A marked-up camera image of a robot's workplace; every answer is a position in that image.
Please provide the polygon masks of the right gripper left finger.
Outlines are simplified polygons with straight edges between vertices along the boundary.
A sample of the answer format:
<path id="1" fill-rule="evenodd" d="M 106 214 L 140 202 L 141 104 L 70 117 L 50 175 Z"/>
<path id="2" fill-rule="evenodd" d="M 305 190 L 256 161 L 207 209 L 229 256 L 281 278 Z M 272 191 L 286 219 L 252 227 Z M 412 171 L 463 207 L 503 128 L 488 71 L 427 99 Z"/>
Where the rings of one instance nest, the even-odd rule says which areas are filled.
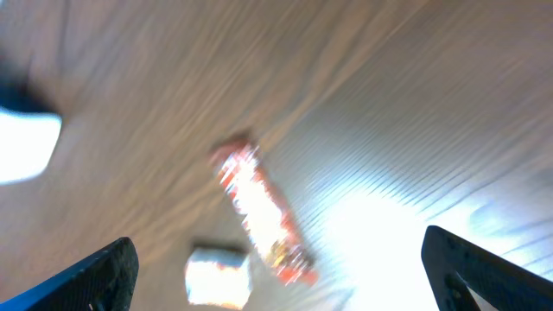
<path id="1" fill-rule="evenodd" d="M 6 311 L 130 308 L 139 270 L 137 251 L 122 237 L 1 304 Z"/>

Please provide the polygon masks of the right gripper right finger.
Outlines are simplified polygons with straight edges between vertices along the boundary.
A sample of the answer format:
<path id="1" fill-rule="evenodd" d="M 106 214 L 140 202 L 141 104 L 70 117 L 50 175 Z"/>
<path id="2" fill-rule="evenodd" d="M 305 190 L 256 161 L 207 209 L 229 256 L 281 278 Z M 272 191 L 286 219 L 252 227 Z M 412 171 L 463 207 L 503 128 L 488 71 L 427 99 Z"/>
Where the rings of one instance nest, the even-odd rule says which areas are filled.
<path id="1" fill-rule="evenodd" d="M 498 310 L 551 310 L 552 282 L 439 226 L 427 227 L 423 266 L 441 311 L 478 310 L 475 292 Z"/>

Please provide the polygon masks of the small orange tissue pack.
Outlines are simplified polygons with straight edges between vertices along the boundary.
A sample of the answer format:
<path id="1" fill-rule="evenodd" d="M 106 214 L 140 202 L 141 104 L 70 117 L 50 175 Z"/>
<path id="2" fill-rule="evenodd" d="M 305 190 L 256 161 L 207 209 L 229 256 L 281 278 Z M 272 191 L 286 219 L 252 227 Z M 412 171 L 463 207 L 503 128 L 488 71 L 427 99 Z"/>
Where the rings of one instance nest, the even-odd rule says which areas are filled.
<path id="1" fill-rule="evenodd" d="M 252 292 L 250 257 L 241 251 L 195 248 L 184 284 L 191 305 L 242 310 Z"/>

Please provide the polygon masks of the red orange snack packet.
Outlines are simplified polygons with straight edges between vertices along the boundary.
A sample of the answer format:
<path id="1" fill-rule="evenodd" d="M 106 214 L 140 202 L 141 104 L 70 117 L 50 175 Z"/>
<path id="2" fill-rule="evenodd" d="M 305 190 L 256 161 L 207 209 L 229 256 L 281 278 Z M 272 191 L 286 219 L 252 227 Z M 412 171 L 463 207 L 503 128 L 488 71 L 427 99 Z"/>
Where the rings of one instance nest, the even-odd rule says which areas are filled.
<path id="1" fill-rule="evenodd" d="M 210 164 L 264 264 L 285 284 L 315 284 L 315 260 L 288 201 L 264 168 L 258 145 L 248 136 L 232 136 L 211 151 Z"/>

